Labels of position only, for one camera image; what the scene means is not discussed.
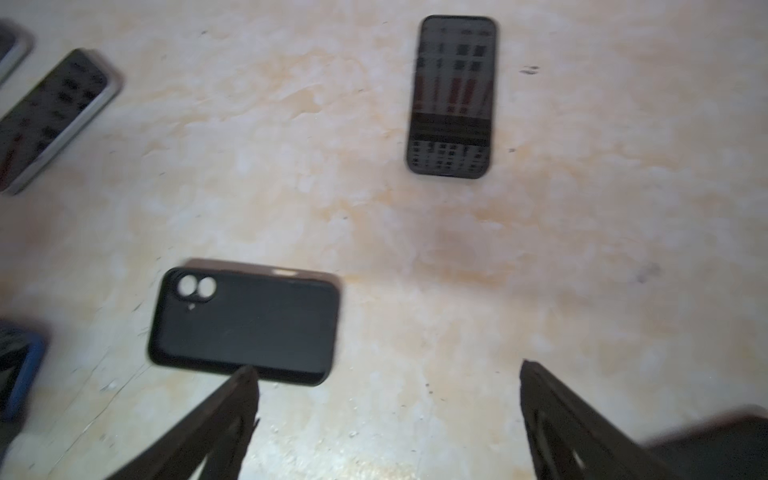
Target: phone screen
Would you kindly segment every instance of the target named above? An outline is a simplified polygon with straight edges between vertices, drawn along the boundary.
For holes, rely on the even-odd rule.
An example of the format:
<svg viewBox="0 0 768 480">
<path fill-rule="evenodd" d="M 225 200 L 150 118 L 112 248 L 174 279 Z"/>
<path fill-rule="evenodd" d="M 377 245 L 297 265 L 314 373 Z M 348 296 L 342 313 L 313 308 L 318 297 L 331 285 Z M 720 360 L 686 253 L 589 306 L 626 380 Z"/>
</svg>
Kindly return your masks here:
<svg viewBox="0 0 768 480">
<path fill-rule="evenodd" d="M 406 163 L 417 174 L 478 178 L 490 166 L 496 25 L 433 15 L 422 22 Z"/>
</svg>

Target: black object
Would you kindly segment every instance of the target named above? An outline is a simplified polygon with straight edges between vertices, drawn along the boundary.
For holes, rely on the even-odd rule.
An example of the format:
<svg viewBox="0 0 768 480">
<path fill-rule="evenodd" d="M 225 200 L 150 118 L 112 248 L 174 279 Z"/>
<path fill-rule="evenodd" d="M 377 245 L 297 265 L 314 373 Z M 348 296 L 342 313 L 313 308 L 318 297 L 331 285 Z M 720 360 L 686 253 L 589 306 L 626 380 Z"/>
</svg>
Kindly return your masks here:
<svg viewBox="0 0 768 480">
<path fill-rule="evenodd" d="M 0 191 L 21 191 L 119 89 L 95 52 L 73 50 L 0 120 Z"/>
<path fill-rule="evenodd" d="M 24 402 L 44 352 L 42 336 L 0 322 L 0 452 L 22 429 Z"/>
<path fill-rule="evenodd" d="M 199 480 L 236 480 L 256 428 L 257 380 L 253 367 L 237 370 L 161 439 L 109 479 L 186 480 L 205 459 Z"/>
<path fill-rule="evenodd" d="M 488 170 L 496 31 L 486 17 L 422 22 L 406 148 L 414 173 L 480 178 Z"/>
<path fill-rule="evenodd" d="M 188 275 L 214 279 L 213 296 L 183 296 Z M 174 268 L 160 285 L 149 357 L 218 373 L 252 365 L 263 379 L 318 385 L 333 363 L 339 303 L 339 290 L 323 280 Z"/>
<path fill-rule="evenodd" d="M 765 480 L 768 420 L 726 422 L 641 447 L 536 362 L 523 362 L 520 403 L 539 480 Z"/>
</svg>

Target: gray phone case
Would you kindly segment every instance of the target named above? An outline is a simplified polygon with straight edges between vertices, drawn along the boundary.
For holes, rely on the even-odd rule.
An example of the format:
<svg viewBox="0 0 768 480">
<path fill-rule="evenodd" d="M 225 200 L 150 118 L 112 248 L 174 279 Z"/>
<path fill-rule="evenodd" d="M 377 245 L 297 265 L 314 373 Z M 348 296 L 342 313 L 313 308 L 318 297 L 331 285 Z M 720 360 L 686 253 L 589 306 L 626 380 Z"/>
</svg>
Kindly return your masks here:
<svg viewBox="0 0 768 480">
<path fill-rule="evenodd" d="M 7 18 L 0 18 L 0 83 L 29 53 L 31 36 Z"/>
<path fill-rule="evenodd" d="M 120 86 L 95 51 L 67 55 L 0 120 L 0 191 L 20 192 Z"/>
</svg>

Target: floor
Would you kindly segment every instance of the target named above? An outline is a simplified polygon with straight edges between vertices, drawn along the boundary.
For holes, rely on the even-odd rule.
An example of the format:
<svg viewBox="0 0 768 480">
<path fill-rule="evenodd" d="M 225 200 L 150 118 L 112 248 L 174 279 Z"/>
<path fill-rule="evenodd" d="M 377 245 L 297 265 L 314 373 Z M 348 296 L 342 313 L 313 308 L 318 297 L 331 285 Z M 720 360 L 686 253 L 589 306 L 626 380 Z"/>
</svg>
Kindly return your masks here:
<svg viewBox="0 0 768 480">
<path fill-rule="evenodd" d="M 480 180 L 403 163 L 435 13 L 498 23 Z M 768 406 L 767 3 L 5 0 L 0 16 L 35 35 L 0 111 L 76 47 L 125 81 L 0 199 L 0 314 L 51 335 L 5 478 L 103 478 L 222 383 L 145 353 L 157 282 L 193 257 L 343 281 L 333 372 L 261 383 L 241 478 L 533 478 L 524 358 L 637 440 Z"/>
</svg>

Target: smartphone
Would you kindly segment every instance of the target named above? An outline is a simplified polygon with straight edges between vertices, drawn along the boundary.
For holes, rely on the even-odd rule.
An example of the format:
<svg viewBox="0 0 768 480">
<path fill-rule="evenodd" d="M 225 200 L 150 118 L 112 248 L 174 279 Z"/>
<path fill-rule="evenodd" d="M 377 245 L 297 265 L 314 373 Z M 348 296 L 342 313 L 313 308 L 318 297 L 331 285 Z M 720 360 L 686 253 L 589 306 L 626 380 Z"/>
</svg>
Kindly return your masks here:
<svg viewBox="0 0 768 480">
<path fill-rule="evenodd" d="M 328 274 L 236 268 L 183 266 L 165 274 L 147 345 L 150 359 L 226 374 L 251 365 L 261 379 L 320 384 L 333 364 L 337 286 L 323 279 Z"/>
<path fill-rule="evenodd" d="M 21 191 L 119 90 L 96 52 L 67 55 L 0 120 L 0 191 Z"/>
<path fill-rule="evenodd" d="M 480 178 L 491 165 L 496 24 L 432 15 L 419 35 L 406 163 L 417 174 Z"/>
</svg>

